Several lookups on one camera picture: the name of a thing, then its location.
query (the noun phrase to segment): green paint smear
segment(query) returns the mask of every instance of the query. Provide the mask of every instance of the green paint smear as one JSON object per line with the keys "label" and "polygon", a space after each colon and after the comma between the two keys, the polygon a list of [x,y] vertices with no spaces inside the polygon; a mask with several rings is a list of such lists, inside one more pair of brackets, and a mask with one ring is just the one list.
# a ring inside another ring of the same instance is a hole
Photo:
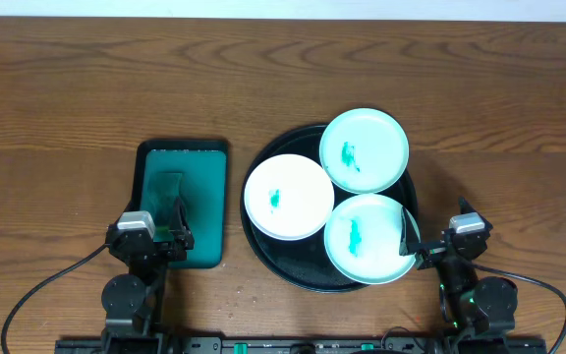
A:
{"label": "green paint smear", "polygon": [[362,243],[362,235],[360,235],[360,223],[356,219],[351,220],[351,244],[349,244],[349,252],[355,257],[358,256]]}
{"label": "green paint smear", "polygon": [[279,190],[276,190],[274,192],[270,191],[270,205],[272,207],[279,207],[279,202],[280,202],[280,193]]}
{"label": "green paint smear", "polygon": [[355,162],[355,147],[349,145],[349,142],[344,143],[342,146],[342,163],[348,167],[354,167],[358,172],[360,172],[360,167]]}

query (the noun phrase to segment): white wall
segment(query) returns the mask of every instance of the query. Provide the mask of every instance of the white wall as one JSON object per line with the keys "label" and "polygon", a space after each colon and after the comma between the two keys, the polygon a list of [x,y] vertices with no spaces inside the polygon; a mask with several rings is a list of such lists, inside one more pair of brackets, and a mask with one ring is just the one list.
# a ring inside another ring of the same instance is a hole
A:
{"label": "white wall", "polygon": [[566,22],[566,0],[0,0],[0,16]]}

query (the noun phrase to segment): black round tray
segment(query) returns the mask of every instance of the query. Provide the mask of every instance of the black round tray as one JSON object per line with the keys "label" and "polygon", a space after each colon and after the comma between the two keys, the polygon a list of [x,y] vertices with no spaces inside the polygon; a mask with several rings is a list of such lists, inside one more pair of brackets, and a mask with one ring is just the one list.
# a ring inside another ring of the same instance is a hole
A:
{"label": "black round tray", "polygon": [[[346,292],[361,289],[365,284],[351,280],[331,263],[324,249],[324,227],[312,236],[299,241],[280,241],[259,231],[246,213],[244,190],[253,170],[269,157],[293,153],[306,156],[320,164],[318,147],[326,129],[325,124],[295,129],[275,139],[259,153],[246,174],[242,186],[240,211],[244,232],[256,255],[275,274],[302,288],[318,292]],[[354,194],[333,185],[335,206]],[[406,170],[392,187],[379,193],[404,206],[418,219],[417,195],[412,179]]]}

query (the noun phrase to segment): wooden table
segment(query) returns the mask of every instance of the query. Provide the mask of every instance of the wooden table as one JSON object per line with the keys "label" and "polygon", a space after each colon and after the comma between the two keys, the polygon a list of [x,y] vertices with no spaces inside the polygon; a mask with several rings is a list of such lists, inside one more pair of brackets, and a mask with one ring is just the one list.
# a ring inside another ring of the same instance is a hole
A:
{"label": "wooden table", "polygon": [[[391,112],[407,132],[426,237],[464,195],[495,225],[479,263],[566,293],[566,25],[7,18],[0,330],[30,288],[103,242],[129,199],[137,145],[188,137],[231,145],[225,249],[214,269],[170,275],[168,324],[228,336],[431,332],[442,325],[434,270],[311,293],[270,272],[242,229],[257,152],[360,106]],[[125,271],[104,253],[41,290],[12,323],[12,352],[98,336],[100,292]],[[518,286],[514,333],[553,344],[562,303]]]}

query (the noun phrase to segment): white plate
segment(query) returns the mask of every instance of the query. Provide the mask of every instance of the white plate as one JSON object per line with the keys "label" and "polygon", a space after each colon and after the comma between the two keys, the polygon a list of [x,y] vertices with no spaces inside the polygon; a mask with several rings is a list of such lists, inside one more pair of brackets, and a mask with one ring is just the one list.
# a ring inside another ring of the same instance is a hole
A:
{"label": "white plate", "polygon": [[268,158],[251,173],[244,206],[264,234],[283,241],[316,233],[333,211],[333,184],[311,159],[282,154]]}
{"label": "white plate", "polygon": [[[419,227],[408,212],[419,239]],[[414,256],[399,256],[401,205],[385,196],[365,194],[342,202],[324,228],[324,247],[344,275],[365,284],[403,276]]]}
{"label": "white plate", "polygon": [[320,139],[320,163],[336,186],[357,194],[392,186],[408,164],[408,138],[391,116],[358,108],[337,116]]}

